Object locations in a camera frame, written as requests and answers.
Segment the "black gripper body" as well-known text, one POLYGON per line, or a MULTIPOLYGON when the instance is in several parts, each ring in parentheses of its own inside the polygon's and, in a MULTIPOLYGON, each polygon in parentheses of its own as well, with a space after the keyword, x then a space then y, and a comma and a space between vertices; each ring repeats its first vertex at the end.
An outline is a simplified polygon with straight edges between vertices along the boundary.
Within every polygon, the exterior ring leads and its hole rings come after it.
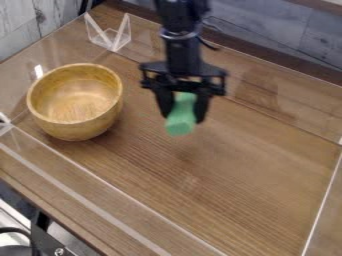
POLYGON ((199 32, 180 34, 163 29, 160 37, 166 46, 166 59, 139 65, 142 87, 154 91, 166 89, 194 94, 204 89, 210 95, 224 96, 227 71, 204 62, 200 45, 206 42, 199 32))

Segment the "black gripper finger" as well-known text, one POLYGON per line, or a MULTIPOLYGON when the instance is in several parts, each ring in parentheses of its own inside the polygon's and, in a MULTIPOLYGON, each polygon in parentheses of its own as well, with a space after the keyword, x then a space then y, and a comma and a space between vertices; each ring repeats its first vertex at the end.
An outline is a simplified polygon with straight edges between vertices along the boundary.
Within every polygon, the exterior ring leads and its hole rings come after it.
POLYGON ((200 89, 196 94, 196 102, 194 106, 194 114, 196 123, 202 123, 206 119, 206 113, 210 107, 211 93, 207 89, 200 89))
POLYGON ((156 98, 156 103, 158 103, 158 107, 160 110, 160 114, 163 117, 167 117, 168 114, 172 111, 172 107, 174 107, 174 92, 170 91, 167 88, 163 87, 158 87, 154 90, 155 93, 155 98, 156 98))

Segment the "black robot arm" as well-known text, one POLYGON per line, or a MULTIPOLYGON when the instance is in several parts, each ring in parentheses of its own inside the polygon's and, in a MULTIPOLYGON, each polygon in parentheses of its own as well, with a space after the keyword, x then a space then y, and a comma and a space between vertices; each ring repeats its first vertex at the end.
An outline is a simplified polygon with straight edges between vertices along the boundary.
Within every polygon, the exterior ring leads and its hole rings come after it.
POLYGON ((152 91, 163 117, 175 107, 175 93, 194 94, 195 122, 202 123, 214 96, 224 96, 228 72, 207 63, 202 47, 214 49, 202 39, 202 21, 210 11, 208 0, 154 0, 160 17, 160 38, 166 59, 139 64, 140 84, 152 91))

